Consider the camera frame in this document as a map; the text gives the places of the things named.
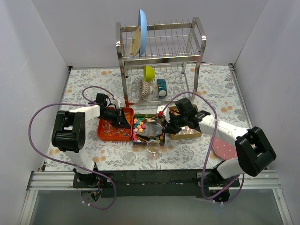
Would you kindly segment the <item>star candy tin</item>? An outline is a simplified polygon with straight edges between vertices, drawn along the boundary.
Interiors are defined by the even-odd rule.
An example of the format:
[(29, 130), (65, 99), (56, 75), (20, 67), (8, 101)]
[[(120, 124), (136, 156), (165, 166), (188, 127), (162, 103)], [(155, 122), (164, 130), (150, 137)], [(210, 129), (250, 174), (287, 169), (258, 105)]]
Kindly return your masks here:
[(132, 143), (146, 146), (149, 141), (157, 141), (160, 146), (165, 145), (162, 120), (155, 114), (135, 114), (133, 120)]

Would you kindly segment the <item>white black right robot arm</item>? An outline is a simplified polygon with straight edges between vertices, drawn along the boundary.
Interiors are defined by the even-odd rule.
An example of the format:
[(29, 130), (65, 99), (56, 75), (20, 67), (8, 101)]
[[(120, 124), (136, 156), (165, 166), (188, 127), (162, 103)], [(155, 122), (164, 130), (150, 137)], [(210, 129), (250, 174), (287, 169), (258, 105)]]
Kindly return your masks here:
[(217, 164), (205, 176), (204, 183), (223, 186), (230, 178), (241, 174), (255, 177), (277, 158), (261, 128), (246, 129), (216, 120), (209, 112), (198, 111), (186, 97), (178, 100), (175, 105), (179, 115), (169, 112), (167, 106), (157, 110), (158, 116), (165, 119), (165, 133), (176, 134), (182, 127), (188, 126), (198, 132), (212, 135), (235, 148), (231, 150), (234, 156)]

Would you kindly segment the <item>metal scoop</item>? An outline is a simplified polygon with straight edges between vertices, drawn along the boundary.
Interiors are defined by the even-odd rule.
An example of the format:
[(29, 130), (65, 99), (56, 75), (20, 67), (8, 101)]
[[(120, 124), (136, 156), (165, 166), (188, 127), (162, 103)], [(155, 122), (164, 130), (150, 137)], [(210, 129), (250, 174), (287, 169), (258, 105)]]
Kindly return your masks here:
[(164, 133), (163, 122), (159, 118), (146, 118), (143, 120), (143, 125), (145, 126), (145, 128), (142, 128), (143, 131), (137, 131), (136, 133), (137, 138), (141, 141), (154, 140)]

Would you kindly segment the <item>gold tin of candies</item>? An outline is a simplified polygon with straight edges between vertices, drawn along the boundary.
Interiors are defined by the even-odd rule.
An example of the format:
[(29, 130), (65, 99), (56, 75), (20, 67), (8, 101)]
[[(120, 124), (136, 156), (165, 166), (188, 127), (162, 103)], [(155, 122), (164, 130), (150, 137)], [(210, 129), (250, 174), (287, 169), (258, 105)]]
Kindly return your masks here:
[[(172, 114), (178, 116), (179, 110), (176, 106), (170, 106), (169, 110)], [(180, 132), (177, 134), (169, 134), (171, 140), (181, 140), (181, 139), (188, 139), (188, 138), (198, 138), (201, 137), (202, 133), (198, 132), (197, 130), (191, 129), (188, 126), (182, 127)]]

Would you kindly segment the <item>orange lollipop candy tin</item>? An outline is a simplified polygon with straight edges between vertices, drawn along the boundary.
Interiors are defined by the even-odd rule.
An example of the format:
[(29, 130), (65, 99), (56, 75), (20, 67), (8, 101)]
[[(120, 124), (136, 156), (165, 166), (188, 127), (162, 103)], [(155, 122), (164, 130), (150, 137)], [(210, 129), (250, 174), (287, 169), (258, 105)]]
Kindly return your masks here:
[(129, 142), (132, 140), (133, 123), (134, 123), (134, 110), (130, 107), (124, 108), (125, 117), (130, 124), (130, 129), (114, 127), (110, 121), (100, 119), (97, 135), (102, 141), (113, 142)]

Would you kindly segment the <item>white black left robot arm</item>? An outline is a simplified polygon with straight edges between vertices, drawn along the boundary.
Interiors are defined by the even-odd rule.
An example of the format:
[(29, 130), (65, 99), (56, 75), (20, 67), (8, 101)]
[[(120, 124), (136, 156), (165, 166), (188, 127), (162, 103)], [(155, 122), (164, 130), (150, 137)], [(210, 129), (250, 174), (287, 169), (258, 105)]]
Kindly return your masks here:
[(80, 181), (91, 188), (99, 184), (100, 176), (94, 172), (98, 171), (97, 165), (83, 148), (86, 139), (86, 123), (94, 119), (104, 119), (110, 121), (115, 128), (131, 128), (124, 109), (116, 106), (110, 108), (111, 105), (106, 94), (98, 93), (94, 105), (89, 104), (70, 111), (60, 110), (54, 123), (52, 145), (79, 166), (78, 169), (73, 169), (74, 173)]

